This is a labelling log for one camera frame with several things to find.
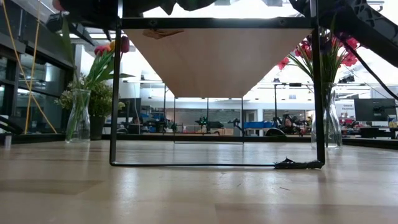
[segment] pink flower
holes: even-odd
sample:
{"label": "pink flower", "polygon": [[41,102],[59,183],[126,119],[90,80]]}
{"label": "pink flower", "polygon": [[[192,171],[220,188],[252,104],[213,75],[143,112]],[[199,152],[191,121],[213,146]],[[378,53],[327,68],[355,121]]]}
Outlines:
{"label": "pink flower", "polygon": [[52,6],[58,11],[64,11],[59,0],[52,0]]}
{"label": "pink flower", "polygon": [[301,52],[299,50],[299,46],[296,47],[296,49],[294,50],[294,54],[296,55],[296,57],[301,57]]}
{"label": "pink flower", "polygon": [[311,50],[311,48],[310,48],[310,46],[309,45],[304,45],[303,46],[303,50],[304,50],[304,52],[305,52],[305,55],[308,57],[308,59],[312,59],[312,50]]}
{"label": "pink flower", "polygon": [[354,54],[348,53],[345,55],[343,61],[341,62],[343,65],[346,65],[347,67],[351,67],[358,62],[358,59],[355,57]]}
{"label": "pink flower", "polygon": [[350,38],[350,39],[348,39],[346,42],[347,42],[347,44],[350,45],[353,49],[357,49],[357,48],[358,48],[359,42],[358,42],[356,39],[354,39],[353,37]]}
{"label": "pink flower", "polygon": [[281,62],[278,63],[278,67],[280,70],[282,70],[285,68],[287,64],[289,64],[289,59],[286,57]]}
{"label": "pink flower", "polygon": [[310,42],[308,42],[307,40],[303,40],[303,41],[301,41],[301,45],[304,47],[304,46],[310,46]]}

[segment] glass partition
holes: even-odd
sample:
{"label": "glass partition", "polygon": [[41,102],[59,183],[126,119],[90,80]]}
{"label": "glass partition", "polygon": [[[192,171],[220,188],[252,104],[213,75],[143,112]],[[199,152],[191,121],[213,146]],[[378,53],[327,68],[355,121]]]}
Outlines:
{"label": "glass partition", "polygon": [[209,98],[210,133],[217,136],[241,136],[241,98]]}
{"label": "glass partition", "polygon": [[[36,59],[36,61],[33,62],[33,56],[23,54],[21,55],[21,64],[24,68],[28,82],[30,82],[33,63],[35,63],[35,67],[32,89],[44,91],[52,95],[61,95],[65,89],[64,81],[66,71],[40,59]],[[18,81],[21,86],[26,86],[26,82],[22,74],[20,74]]]}
{"label": "glass partition", "polygon": [[177,135],[202,136],[207,134],[207,99],[176,98],[168,119],[174,120]]}
{"label": "glass partition", "polygon": [[[41,109],[46,115],[47,119],[51,122],[51,125],[61,133],[66,130],[65,122],[62,119],[62,108],[60,105],[55,104],[55,97],[43,95],[40,93],[34,93],[37,102]],[[18,89],[17,105],[16,105],[16,117],[15,121],[20,127],[25,127],[25,121],[27,116],[27,104],[29,99],[29,91]],[[39,111],[34,101],[31,101],[30,112],[29,112],[29,133],[53,133],[47,120],[44,118],[42,113]]]}
{"label": "glass partition", "polygon": [[[338,94],[336,112],[344,138],[398,139],[398,102],[380,84],[343,85],[350,91]],[[387,87],[398,92],[398,85]],[[358,92],[349,94],[353,89]]]}
{"label": "glass partition", "polygon": [[141,130],[144,135],[164,135],[170,131],[169,116],[174,96],[164,83],[141,83]]}

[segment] metal rod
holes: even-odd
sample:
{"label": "metal rod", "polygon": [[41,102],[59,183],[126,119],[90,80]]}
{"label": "metal rod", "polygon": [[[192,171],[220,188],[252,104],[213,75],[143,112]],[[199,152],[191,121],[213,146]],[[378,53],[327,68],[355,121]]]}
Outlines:
{"label": "metal rod", "polygon": [[242,142],[244,143],[244,114],[243,114],[243,97],[242,97],[242,101],[241,101],[241,128],[242,128]]}
{"label": "metal rod", "polygon": [[173,131],[174,132],[174,136],[175,136],[175,133],[177,132],[177,122],[175,122],[175,97],[174,97],[174,112],[173,112],[173,122],[174,122],[174,124],[175,124],[175,131]]}
{"label": "metal rod", "polygon": [[111,120],[111,145],[109,150],[109,163],[116,162],[116,138],[118,131],[118,109],[119,109],[119,78],[121,60],[121,18],[123,17],[123,0],[118,0],[118,17],[116,19],[116,43],[114,50],[114,72],[112,92],[112,120]]}
{"label": "metal rod", "polygon": [[275,116],[274,116],[274,125],[275,125],[275,128],[278,128],[278,124],[277,124],[277,117],[278,117],[278,114],[277,114],[277,106],[276,106],[276,86],[277,86],[277,85],[274,85],[274,95],[275,95]]}
{"label": "metal rod", "polygon": [[200,166],[229,166],[229,167],[275,167],[275,164],[126,164],[114,163],[121,167],[200,167]]}
{"label": "metal rod", "polygon": [[206,117],[207,117],[207,122],[206,122],[206,134],[210,133],[210,125],[209,125],[209,98],[207,98],[207,111],[206,111]]}
{"label": "metal rod", "polygon": [[317,135],[317,159],[325,163],[325,133],[323,131],[322,77],[319,42],[318,0],[311,0],[311,17],[314,26],[312,32],[313,84],[315,95],[315,116]]}
{"label": "metal rod", "polygon": [[166,122],[166,84],[164,84],[164,99],[163,99],[163,120],[164,122]]}

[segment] window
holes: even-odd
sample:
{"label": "window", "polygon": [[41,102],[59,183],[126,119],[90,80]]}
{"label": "window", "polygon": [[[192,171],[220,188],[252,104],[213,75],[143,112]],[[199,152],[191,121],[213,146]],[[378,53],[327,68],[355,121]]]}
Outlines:
{"label": "window", "polygon": [[[30,82],[30,76],[33,67],[33,56],[21,55],[21,64],[24,68],[25,76]],[[32,81],[32,89],[45,91],[51,95],[60,95],[64,90],[65,71],[50,63],[37,58],[35,61],[34,76]],[[19,84],[26,86],[22,73],[19,75]]]}
{"label": "window", "polygon": [[[60,132],[61,129],[65,128],[62,121],[62,108],[54,103],[56,97],[43,95],[40,93],[34,93],[37,102],[43,110],[46,117],[51,122],[52,126]],[[25,127],[26,115],[27,115],[27,104],[29,100],[29,91],[18,89],[17,105],[16,105],[16,117],[17,123],[20,127]],[[53,133],[50,125],[43,117],[42,113],[38,109],[37,105],[33,100],[30,102],[29,112],[29,127],[30,133]]]}

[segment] black cable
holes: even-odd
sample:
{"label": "black cable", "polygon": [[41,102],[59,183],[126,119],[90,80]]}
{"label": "black cable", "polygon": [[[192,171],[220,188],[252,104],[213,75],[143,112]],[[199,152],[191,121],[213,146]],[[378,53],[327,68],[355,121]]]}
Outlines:
{"label": "black cable", "polygon": [[347,41],[344,40],[341,42],[344,44],[346,49],[348,49],[351,53],[353,53],[355,55],[355,57],[361,62],[363,67],[365,67],[366,70],[380,83],[380,85],[383,87],[383,89],[385,89],[388,92],[388,94],[390,94],[394,99],[398,100],[398,96],[395,95],[390,89],[388,89],[386,84],[384,84],[383,81],[381,81],[381,79],[373,72],[373,70],[367,65],[367,63],[362,59],[362,57],[359,56],[357,51],[354,48],[352,48],[352,46],[347,44]]}

